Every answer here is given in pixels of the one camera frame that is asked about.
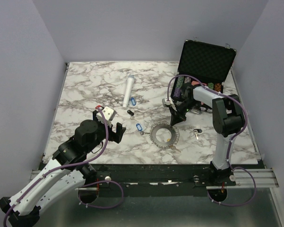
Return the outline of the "metal keyring disc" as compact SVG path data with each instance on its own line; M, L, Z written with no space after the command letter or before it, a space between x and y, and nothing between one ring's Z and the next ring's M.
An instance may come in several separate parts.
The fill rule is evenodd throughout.
M167 122L157 122L150 129L150 139L159 148L168 148L177 144L180 133L178 129Z

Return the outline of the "black white tag key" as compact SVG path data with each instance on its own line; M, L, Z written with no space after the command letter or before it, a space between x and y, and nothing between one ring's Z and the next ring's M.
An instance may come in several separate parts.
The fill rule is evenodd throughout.
M199 140L199 134L202 133L202 130L201 129L194 129L193 133L194 133L196 139Z

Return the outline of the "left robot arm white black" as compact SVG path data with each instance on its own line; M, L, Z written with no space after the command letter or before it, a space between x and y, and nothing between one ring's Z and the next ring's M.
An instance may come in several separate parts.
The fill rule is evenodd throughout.
M74 135L59 145L52 159L33 180L15 195L2 197L3 225L34 226L47 206L72 189L95 186L95 192L80 198L80 203L89 207L98 196L100 184L119 186L108 178L99 178L90 164L103 154L109 141L121 142L126 128L117 123L116 131L112 130L115 115L115 110L97 106L93 118L81 122Z

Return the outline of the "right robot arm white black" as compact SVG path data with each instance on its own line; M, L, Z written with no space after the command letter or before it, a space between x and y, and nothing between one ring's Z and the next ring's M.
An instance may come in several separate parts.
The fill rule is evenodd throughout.
M177 105L171 97L164 99L171 113L170 125L186 121L188 110L198 104L205 104L212 109L213 128L217 133L217 142L213 160L210 162L208 180L219 185L231 174L231 155L236 137L247 126L246 111L237 95L224 95L198 84L182 86L183 101Z

